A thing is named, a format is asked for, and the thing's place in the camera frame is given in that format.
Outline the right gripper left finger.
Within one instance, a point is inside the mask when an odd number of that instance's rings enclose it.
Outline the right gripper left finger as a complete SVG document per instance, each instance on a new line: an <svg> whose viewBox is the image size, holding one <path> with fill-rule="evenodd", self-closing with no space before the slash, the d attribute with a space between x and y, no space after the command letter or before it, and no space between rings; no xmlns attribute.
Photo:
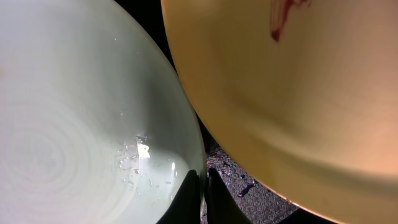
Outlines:
<svg viewBox="0 0 398 224"><path fill-rule="evenodd" d="M199 176L195 170L190 170L157 224L200 224L200 209Z"/></svg>

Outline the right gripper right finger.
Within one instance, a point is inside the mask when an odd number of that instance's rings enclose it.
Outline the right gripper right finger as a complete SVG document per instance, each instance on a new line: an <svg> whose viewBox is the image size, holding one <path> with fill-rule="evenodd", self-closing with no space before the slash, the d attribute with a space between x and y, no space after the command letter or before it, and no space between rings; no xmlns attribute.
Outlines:
<svg viewBox="0 0 398 224"><path fill-rule="evenodd" d="M205 186L208 224L251 224L215 168L208 169Z"/></svg>

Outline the light blue plate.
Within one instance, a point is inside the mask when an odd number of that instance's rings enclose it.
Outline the light blue plate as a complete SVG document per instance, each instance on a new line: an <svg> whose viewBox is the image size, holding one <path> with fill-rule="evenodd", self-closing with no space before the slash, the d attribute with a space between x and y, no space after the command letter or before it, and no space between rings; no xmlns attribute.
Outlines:
<svg viewBox="0 0 398 224"><path fill-rule="evenodd" d="M150 35L109 0L1 0L1 222L156 223L190 172L195 113Z"/></svg>

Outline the yellow plate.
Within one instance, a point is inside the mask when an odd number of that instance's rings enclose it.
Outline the yellow plate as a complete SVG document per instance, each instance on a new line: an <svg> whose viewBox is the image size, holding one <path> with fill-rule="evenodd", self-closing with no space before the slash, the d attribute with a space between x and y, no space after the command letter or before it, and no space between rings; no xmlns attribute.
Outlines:
<svg viewBox="0 0 398 224"><path fill-rule="evenodd" d="M397 222L397 0L161 5L191 104L244 170L334 222Z"/></svg>

